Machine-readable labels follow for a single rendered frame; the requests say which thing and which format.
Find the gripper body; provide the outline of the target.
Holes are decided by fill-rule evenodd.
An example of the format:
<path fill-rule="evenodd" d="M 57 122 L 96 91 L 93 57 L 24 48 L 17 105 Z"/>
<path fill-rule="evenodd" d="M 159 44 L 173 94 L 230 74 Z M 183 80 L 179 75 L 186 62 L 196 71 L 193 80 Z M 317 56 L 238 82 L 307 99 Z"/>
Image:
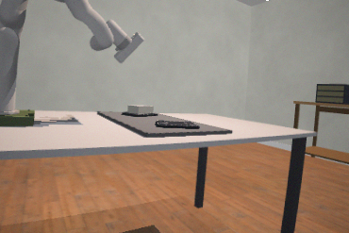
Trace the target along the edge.
<path fill-rule="evenodd" d="M 136 33 L 133 37 L 131 37 L 131 44 L 127 46 L 126 49 L 119 50 L 114 57 L 122 63 L 143 41 L 144 38 L 141 36 L 140 33 Z"/>

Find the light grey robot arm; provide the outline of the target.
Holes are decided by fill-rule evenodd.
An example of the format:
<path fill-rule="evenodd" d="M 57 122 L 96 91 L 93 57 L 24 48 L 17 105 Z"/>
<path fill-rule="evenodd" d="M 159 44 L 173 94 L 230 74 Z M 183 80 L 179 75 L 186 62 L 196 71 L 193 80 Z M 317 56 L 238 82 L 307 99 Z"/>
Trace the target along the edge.
<path fill-rule="evenodd" d="M 65 3 L 73 16 L 88 26 L 94 35 L 90 40 L 93 50 L 102 51 L 114 44 L 115 50 L 121 51 L 131 42 L 114 21 L 105 22 L 88 0 L 56 1 Z M 20 113 L 15 110 L 16 81 L 27 3 L 28 0 L 2 0 L 0 5 L 0 115 Z"/>

